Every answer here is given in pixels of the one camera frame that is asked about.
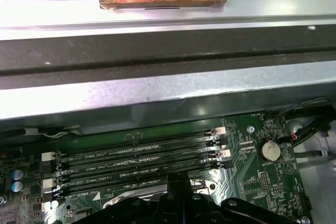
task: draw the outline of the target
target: gray metal surface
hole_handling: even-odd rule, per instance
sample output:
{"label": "gray metal surface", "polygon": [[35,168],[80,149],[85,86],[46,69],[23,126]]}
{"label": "gray metal surface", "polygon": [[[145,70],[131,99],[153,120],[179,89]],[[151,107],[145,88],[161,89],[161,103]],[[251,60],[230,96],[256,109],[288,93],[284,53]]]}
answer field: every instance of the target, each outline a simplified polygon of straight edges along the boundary
{"label": "gray metal surface", "polygon": [[[301,119],[304,125],[310,120]],[[320,151],[323,148],[329,152],[336,152],[336,122],[330,124],[328,137],[321,133],[305,141],[295,148],[296,152]],[[314,223],[334,223],[336,212],[336,161],[325,157],[298,159],[303,185],[310,196]]]}
{"label": "gray metal surface", "polygon": [[[100,9],[97,0],[0,0],[0,39],[336,24],[335,3],[336,0],[227,0],[224,8],[109,12]],[[29,19],[22,18],[23,11]]]}
{"label": "gray metal surface", "polygon": [[[181,113],[183,116],[187,115],[186,118],[175,118],[174,121],[205,118],[234,111],[239,106],[243,107],[241,104],[237,104],[232,108],[222,110],[219,109],[220,107],[211,108],[211,103],[207,103],[207,105],[192,105],[194,102],[193,98],[231,93],[241,93],[244,96],[244,93],[248,91],[276,90],[328,83],[334,87],[334,89],[328,90],[328,92],[331,95],[336,94],[335,68],[336,61],[327,61],[1,90],[0,119],[164,101],[176,101],[173,107],[168,109],[170,113],[181,107],[183,103],[190,103],[190,107],[193,107],[191,110],[192,114],[189,112]],[[300,100],[303,99],[302,96],[310,97],[311,95],[310,92],[306,91],[304,94],[296,94],[295,99]],[[272,100],[267,102],[267,107],[279,106],[282,103],[287,103],[284,97],[279,97],[278,99],[272,98]],[[259,101],[251,100],[250,105],[245,108],[246,110],[261,110],[262,107],[260,106],[266,106],[265,102],[259,103]],[[131,117],[141,116],[141,114],[142,112],[138,111]]]}

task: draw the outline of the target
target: dimm slot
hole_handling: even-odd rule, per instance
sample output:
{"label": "dimm slot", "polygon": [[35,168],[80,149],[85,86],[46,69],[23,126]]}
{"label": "dimm slot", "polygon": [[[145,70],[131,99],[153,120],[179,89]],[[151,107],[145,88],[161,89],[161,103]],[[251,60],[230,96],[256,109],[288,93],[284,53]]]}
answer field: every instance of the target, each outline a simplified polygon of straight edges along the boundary
{"label": "dimm slot", "polygon": [[[189,178],[194,179],[197,178],[199,173],[204,171],[204,169],[195,169],[189,171]],[[155,179],[144,179],[141,180],[141,182],[128,182],[128,183],[120,183],[115,186],[105,186],[105,187],[97,187],[94,189],[88,189],[88,190],[81,190],[81,191],[76,191],[73,193],[68,193],[65,198],[72,198],[72,197],[81,197],[85,195],[91,195],[92,191],[94,190],[94,194],[97,193],[97,191],[109,191],[110,194],[113,193],[115,190],[127,190],[127,189],[140,189],[142,187],[148,187],[148,186],[157,186],[157,185],[164,185],[167,183],[167,178],[166,177],[161,177],[161,178],[155,178]]]}
{"label": "dimm slot", "polygon": [[136,183],[140,180],[147,179],[147,180],[155,180],[155,179],[160,179],[160,177],[167,175],[168,173],[180,173],[180,172],[193,172],[195,170],[206,170],[206,169],[211,169],[214,168],[213,166],[217,162],[211,161],[208,163],[204,164],[198,164],[198,165],[193,165],[193,166],[185,166],[185,167],[180,167],[180,168],[174,168],[174,169],[168,169],[165,170],[165,173],[155,173],[155,177],[150,177],[149,175],[143,175],[143,176],[134,176],[130,177],[129,179],[115,179],[115,180],[110,180],[107,182],[100,182],[100,183],[95,183],[92,185],[84,185],[84,186],[77,186],[77,187],[71,187],[71,188],[66,188],[64,190],[64,194],[68,195],[71,193],[79,192],[79,191],[84,191],[84,190],[93,190],[101,187],[111,187],[111,186],[116,186],[120,184],[128,184],[128,183]]}
{"label": "dimm slot", "polygon": [[[198,131],[198,132],[193,132],[193,133],[186,133],[186,134],[180,134],[180,135],[171,135],[171,136],[166,136],[166,137],[154,137],[154,138],[145,138],[145,139],[140,139],[138,141],[138,145],[144,145],[144,144],[153,144],[153,143],[162,143],[162,142],[167,142],[167,141],[173,141],[173,140],[182,140],[184,138],[186,139],[193,139],[193,138],[204,138],[206,136],[206,133],[208,131]],[[96,148],[90,148],[90,151],[87,153],[99,153],[106,151],[106,149],[115,149],[115,148],[125,148],[133,144],[132,142],[124,143],[124,144],[118,144],[118,145],[108,145],[108,146],[100,146]],[[85,150],[79,150],[79,151],[72,151],[68,152],[68,156],[77,156],[77,155],[86,155]]]}
{"label": "dimm slot", "polygon": [[191,150],[179,150],[178,152],[168,152],[168,153],[159,153],[156,155],[145,155],[141,157],[135,157],[135,158],[127,158],[122,159],[119,161],[108,161],[108,162],[98,162],[93,164],[84,164],[84,165],[78,165],[74,167],[70,167],[68,170],[63,170],[61,172],[57,172],[57,176],[65,176],[65,175],[72,175],[72,174],[79,174],[79,173],[87,173],[87,172],[94,172],[101,169],[111,169],[115,168],[115,170],[121,170],[121,169],[128,169],[130,168],[130,165],[150,165],[150,163],[160,161],[173,161],[175,158],[178,160],[186,159],[187,157],[192,154],[204,154],[208,155],[209,151],[206,151],[205,148],[192,148]]}
{"label": "dimm slot", "polygon": [[146,146],[136,146],[136,147],[129,147],[123,148],[120,150],[107,150],[100,153],[95,153],[94,155],[88,154],[81,155],[76,157],[67,157],[63,158],[60,161],[62,163],[66,163],[67,165],[78,165],[78,164],[85,164],[85,163],[92,163],[98,162],[102,160],[119,160],[123,158],[130,158],[133,157],[135,154],[137,155],[149,155],[155,154],[160,152],[168,152],[174,151],[180,148],[186,147],[196,147],[196,146],[206,146],[205,141],[195,140],[193,139],[192,142],[190,141],[177,141],[174,143],[160,143],[160,144],[153,144],[153,145],[146,145]]}
{"label": "dimm slot", "polygon": [[[113,176],[117,176],[117,177],[121,177],[119,176],[120,174],[125,174],[125,173],[129,173],[129,172],[135,172],[135,171],[140,171],[140,169],[143,170],[152,170],[155,168],[160,168],[160,167],[165,167],[165,166],[182,166],[184,163],[185,164],[192,164],[193,160],[204,160],[208,158],[208,154],[207,153],[197,153],[197,154],[193,154],[193,155],[185,155],[185,156],[180,156],[178,157],[178,159],[174,159],[172,161],[159,161],[156,162],[155,164],[147,164],[145,166],[134,166],[134,165],[129,165],[127,167],[124,167],[124,169],[105,169],[105,170],[99,170],[95,173],[85,173],[85,174],[74,174],[74,175],[70,175],[69,179],[70,182],[69,184],[73,184],[73,183],[77,183],[77,184],[83,184],[84,181],[86,181],[86,183],[96,183],[96,182],[100,182],[100,181],[104,181],[106,179],[113,179]],[[106,174],[107,178],[103,179],[102,176],[97,176],[98,174]]]}

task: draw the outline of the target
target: capacitor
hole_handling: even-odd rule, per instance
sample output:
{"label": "capacitor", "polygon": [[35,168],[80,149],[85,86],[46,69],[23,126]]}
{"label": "capacitor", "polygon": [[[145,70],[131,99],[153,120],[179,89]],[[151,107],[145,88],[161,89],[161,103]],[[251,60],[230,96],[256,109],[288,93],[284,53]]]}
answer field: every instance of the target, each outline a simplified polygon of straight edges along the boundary
{"label": "capacitor", "polygon": [[55,209],[59,206],[59,202],[57,200],[53,200],[51,203],[50,203],[50,207],[52,209]]}
{"label": "capacitor", "polygon": [[0,206],[4,205],[7,202],[7,196],[6,195],[0,195]]}
{"label": "capacitor", "polygon": [[27,183],[24,182],[24,181],[15,181],[12,184],[11,189],[12,189],[13,192],[18,193],[19,191],[23,191],[23,190],[27,189]]}
{"label": "capacitor", "polygon": [[27,169],[20,168],[12,172],[12,179],[13,180],[20,180],[22,178],[27,177]]}

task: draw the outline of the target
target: electronic component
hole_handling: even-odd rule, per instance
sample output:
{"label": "electronic component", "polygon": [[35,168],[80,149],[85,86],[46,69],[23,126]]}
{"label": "electronic component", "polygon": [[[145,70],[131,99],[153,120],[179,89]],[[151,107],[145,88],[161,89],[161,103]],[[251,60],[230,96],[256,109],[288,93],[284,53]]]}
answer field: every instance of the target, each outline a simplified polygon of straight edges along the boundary
{"label": "electronic component", "polygon": [[73,216],[69,216],[66,218],[66,223],[73,223],[76,222],[82,218],[85,218],[86,216],[90,215],[90,211],[89,210],[84,210],[84,211],[80,211],[75,213]]}
{"label": "electronic component", "polygon": [[16,181],[12,184],[11,190],[15,193],[27,189],[27,183],[24,181]]}
{"label": "electronic component", "polygon": [[32,207],[32,211],[39,211],[42,209],[41,204],[34,204]]}
{"label": "electronic component", "polygon": [[227,145],[229,145],[229,139],[227,136],[225,135],[220,135],[219,136],[219,140],[221,142],[221,147],[222,148],[226,148]]}
{"label": "electronic component", "polygon": [[300,196],[300,202],[301,202],[301,206],[305,211],[311,211],[313,210],[313,207],[311,205],[310,202],[310,198],[306,195],[301,195]]}
{"label": "electronic component", "polygon": [[41,187],[39,185],[33,185],[30,188],[31,195],[40,195],[41,194]]}
{"label": "electronic component", "polygon": [[274,162],[281,156],[280,146],[274,141],[264,140],[259,144],[258,150],[265,161]]}
{"label": "electronic component", "polygon": [[42,188],[44,191],[51,190],[51,188],[56,186],[56,180],[54,178],[44,179],[42,181]]}
{"label": "electronic component", "polygon": [[[0,216],[9,209],[8,221],[51,224],[57,216],[73,223],[120,195],[166,185],[168,173],[188,172],[191,180],[213,181],[195,186],[215,191],[215,202],[226,188],[277,214],[311,218],[292,144],[275,141],[283,135],[255,113],[23,145],[20,159],[0,161],[0,194],[7,196]],[[267,152],[274,143],[276,151]]]}
{"label": "electronic component", "polygon": [[220,154],[221,154],[220,156],[221,156],[222,158],[231,157],[231,151],[230,151],[230,150],[221,150],[220,152],[221,152],[221,153],[220,153]]}
{"label": "electronic component", "polygon": [[55,209],[59,206],[59,202],[57,200],[53,200],[51,203],[50,203],[50,207],[52,209]]}
{"label": "electronic component", "polygon": [[264,190],[269,190],[268,174],[260,173],[260,178]]}
{"label": "electronic component", "polygon": [[231,168],[235,167],[233,161],[231,161],[231,160],[223,161],[223,162],[221,162],[221,164],[222,164],[222,168],[224,168],[224,169],[231,169]]}
{"label": "electronic component", "polygon": [[41,161],[52,161],[55,159],[56,153],[55,152],[45,152],[41,154]]}
{"label": "electronic component", "polygon": [[6,195],[0,195],[0,206],[4,205],[7,202],[7,196]]}
{"label": "electronic component", "polygon": [[13,180],[20,180],[22,178],[25,178],[27,176],[27,169],[26,168],[21,168],[17,169],[12,172],[12,179]]}

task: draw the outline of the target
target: ram slot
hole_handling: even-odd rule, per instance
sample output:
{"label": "ram slot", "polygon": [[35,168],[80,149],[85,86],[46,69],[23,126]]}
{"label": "ram slot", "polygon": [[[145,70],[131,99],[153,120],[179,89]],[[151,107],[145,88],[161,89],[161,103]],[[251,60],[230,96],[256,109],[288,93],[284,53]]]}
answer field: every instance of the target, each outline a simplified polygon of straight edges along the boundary
{"label": "ram slot", "polygon": [[112,187],[112,186],[128,184],[128,183],[138,183],[139,181],[144,181],[144,180],[156,180],[156,179],[162,178],[163,176],[166,176],[168,173],[193,172],[195,170],[199,170],[199,171],[208,170],[208,169],[216,168],[216,164],[217,164],[217,161],[208,161],[206,163],[204,161],[199,161],[198,164],[183,166],[179,168],[162,169],[162,171],[155,172],[154,174],[135,175],[135,176],[129,176],[129,177],[124,177],[124,178],[109,180],[105,182],[94,183],[90,185],[74,186],[74,187],[69,187],[69,188],[60,187],[60,190],[65,195],[69,195],[69,194],[72,194],[78,191],[83,191],[83,190],[93,190],[93,189],[96,190],[97,188],[101,188],[101,187]]}
{"label": "ram slot", "polygon": [[204,138],[208,136],[208,131],[199,131],[199,132],[193,132],[193,133],[187,133],[187,134],[180,134],[180,135],[172,135],[172,136],[166,136],[166,137],[159,137],[159,138],[142,138],[139,140],[134,141],[125,141],[123,144],[114,144],[114,145],[107,145],[107,146],[100,146],[96,148],[90,148],[90,152],[86,152],[86,150],[78,150],[78,151],[72,151],[68,152],[69,157],[77,156],[77,155],[85,155],[86,153],[100,153],[102,151],[105,151],[106,149],[116,149],[116,148],[125,148],[133,143],[137,143],[138,145],[144,145],[144,144],[153,144],[153,143],[162,143],[162,142],[169,142],[169,141],[178,141],[183,139],[194,139],[194,138]]}
{"label": "ram slot", "polygon": [[129,169],[134,165],[137,166],[148,166],[152,163],[160,164],[160,163],[171,163],[176,161],[186,160],[188,158],[196,158],[198,155],[205,155],[207,156],[210,153],[206,148],[192,148],[190,150],[179,150],[177,152],[171,153],[159,153],[156,155],[146,155],[141,156],[139,158],[132,158],[132,159],[122,159],[119,161],[109,161],[109,162],[98,162],[93,164],[84,164],[70,167],[67,170],[62,170],[56,172],[56,176],[87,176],[90,173],[104,173],[106,171],[118,171],[123,169]]}
{"label": "ram slot", "polygon": [[137,181],[130,181],[130,182],[124,182],[124,183],[120,183],[120,184],[116,184],[116,185],[112,185],[112,186],[104,186],[104,187],[97,187],[95,189],[88,189],[88,190],[81,190],[81,191],[75,191],[75,192],[67,192],[66,190],[60,190],[57,191],[54,194],[54,198],[72,198],[72,197],[80,197],[83,195],[90,195],[92,194],[92,191],[94,191],[95,193],[97,193],[97,191],[99,192],[103,192],[103,191],[108,191],[109,194],[113,193],[114,191],[120,191],[120,190],[133,190],[133,189],[139,189],[139,188],[143,188],[143,187],[149,187],[149,186],[156,186],[156,185],[165,185],[167,183],[167,179],[166,177],[162,177],[162,178],[156,178],[156,179],[149,179],[149,180],[142,180],[141,182],[137,182]]}
{"label": "ram slot", "polygon": [[71,175],[70,177],[66,177],[65,179],[58,178],[58,180],[62,182],[67,182],[68,186],[78,186],[83,184],[89,184],[89,183],[98,183],[101,181],[105,181],[108,179],[115,179],[115,178],[123,178],[127,177],[126,174],[129,174],[129,176],[137,175],[137,174],[144,174],[144,173],[152,173],[156,171],[160,171],[163,168],[173,168],[173,167],[180,167],[184,164],[186,165],[192,165],[193,161],[196,160],[204,160],[209,158],[207,154],[194,154],[194,155],[188,155],[185,157],[180,157],[176,161],[172,162],[159,162],[151,165],[146,166],[128,166],[127,169],[123,170],[104,170],[98,171],[96,173],[90,173],[90,174],[75,174]]}
{"label": "ram slot", "polygon": [[186,147],[205,147],[204,138],[191,138],[174,142],[162,142],[148,145],[129,146],[128,148],[114,148],[104,151],[86,152],[62,158],[60,162],[67,165],[77,165],[107,160],[130,158],[134,155],[148,155],[160,152],[174,151]]}

